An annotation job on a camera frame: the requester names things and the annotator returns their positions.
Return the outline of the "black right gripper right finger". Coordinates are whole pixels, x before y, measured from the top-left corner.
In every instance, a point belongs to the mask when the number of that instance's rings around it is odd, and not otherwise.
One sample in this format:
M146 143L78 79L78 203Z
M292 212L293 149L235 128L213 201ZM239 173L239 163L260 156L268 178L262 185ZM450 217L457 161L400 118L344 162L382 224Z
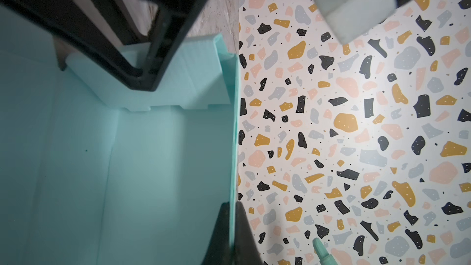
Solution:
M235 265L262 265L260 253L252 235L251 226L243 204L235 204L235 239L234 239Z

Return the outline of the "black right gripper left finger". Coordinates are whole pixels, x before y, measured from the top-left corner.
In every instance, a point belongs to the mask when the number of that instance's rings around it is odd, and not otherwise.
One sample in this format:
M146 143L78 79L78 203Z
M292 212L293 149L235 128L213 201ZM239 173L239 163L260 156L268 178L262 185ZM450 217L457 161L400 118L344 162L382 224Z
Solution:
M226 202L220 207L209 246L201 264L228 265L229 263L229 203Z

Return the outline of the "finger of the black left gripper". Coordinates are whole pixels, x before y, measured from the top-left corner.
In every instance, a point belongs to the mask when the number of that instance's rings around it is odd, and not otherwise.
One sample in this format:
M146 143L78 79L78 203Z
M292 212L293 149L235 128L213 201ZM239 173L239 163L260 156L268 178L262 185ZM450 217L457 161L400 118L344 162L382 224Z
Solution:
M146 90L130 65L73 0L1 0L1 4L58 36L132 90Z
M208 0L145 0L158 7L150 46L139 77L121 79L132 90L154 92L165 71Z

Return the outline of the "mint paper box sheet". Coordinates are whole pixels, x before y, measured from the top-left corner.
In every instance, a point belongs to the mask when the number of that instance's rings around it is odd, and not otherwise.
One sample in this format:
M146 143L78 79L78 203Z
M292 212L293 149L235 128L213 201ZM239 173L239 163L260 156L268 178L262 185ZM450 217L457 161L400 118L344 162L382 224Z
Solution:
M1 9L1 263L201 265L234 240L238 60L188 38L155 92L126 88Z

